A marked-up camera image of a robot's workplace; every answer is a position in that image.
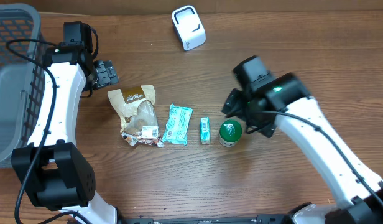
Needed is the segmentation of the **green lid white jar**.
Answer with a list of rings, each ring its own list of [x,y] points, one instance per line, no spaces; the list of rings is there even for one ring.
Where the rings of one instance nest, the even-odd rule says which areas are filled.
[[[241,124],[236,120],[229,119],[222,123],[219,129],[218,140],[224,147],[233,147],[240,140],[241,136]]]

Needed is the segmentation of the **Kleenex pocket tissue pack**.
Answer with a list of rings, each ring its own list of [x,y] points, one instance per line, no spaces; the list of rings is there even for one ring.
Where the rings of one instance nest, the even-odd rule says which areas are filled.
[[[202,144],[210,144],[210,121],[208,117],[202,117],[200,121],[200,141]]]

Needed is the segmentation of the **beans packet with barcode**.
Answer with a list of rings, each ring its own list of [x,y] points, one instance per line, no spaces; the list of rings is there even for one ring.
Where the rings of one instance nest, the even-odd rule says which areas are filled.
[[[108,92],[110,104],[120,118],[120,134],[130,146],[164,146],[155,113],[155,97],[152,85]]]

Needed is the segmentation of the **green wet wipes pack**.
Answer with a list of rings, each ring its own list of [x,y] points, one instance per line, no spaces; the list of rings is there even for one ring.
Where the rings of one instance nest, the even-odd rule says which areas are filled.
[[[170,105],[168,121],[165,125],[163,142],[187,145],[187,131],[193,110],[188,107]]]

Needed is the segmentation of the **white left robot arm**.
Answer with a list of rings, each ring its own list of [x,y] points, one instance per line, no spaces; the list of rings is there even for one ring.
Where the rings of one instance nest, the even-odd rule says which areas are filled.
[[[98,35],[80,21],[63,25],[63,42],[48,43],[41,62],[45,89],[37,124],[26,147],[14,149],[12,168],[21,181],[14,218],[22,196],[35,207],[56,211],[52,222],[71,215],[78,223],[124,223],[120,211],[96,191],[92,166],[76,147],[76,119],[82,93],[116,84],[111,61],[97,60]]]

